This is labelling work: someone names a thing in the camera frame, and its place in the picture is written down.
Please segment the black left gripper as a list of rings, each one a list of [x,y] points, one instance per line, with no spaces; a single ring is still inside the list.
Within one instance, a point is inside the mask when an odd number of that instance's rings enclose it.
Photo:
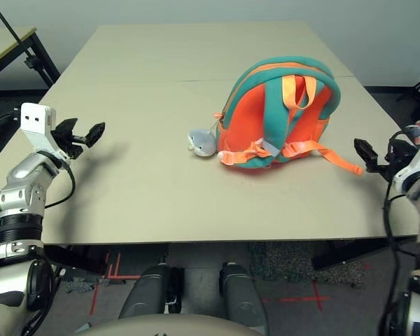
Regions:
[[[74,137],[73,129],[77,121],[77,118],[63,120],[51,131],[57,145],[71,160],[77,159],[83,153],[83,147],[85,145],[94,146],[102,137],[106,126],[105,122],[97,123],[89,130],[85,137]]]

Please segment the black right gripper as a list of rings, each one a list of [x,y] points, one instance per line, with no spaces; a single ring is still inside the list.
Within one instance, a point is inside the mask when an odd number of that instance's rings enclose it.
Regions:
[[[377,153],[364,139],[354,139],[356,153],[364,161],[367,172],[377,172]],[[415,156],[415,146],[408,142],[393,142],[389,152],[385,155],[388,164],[378,165],[378,173],[387,181],[405,168]]]

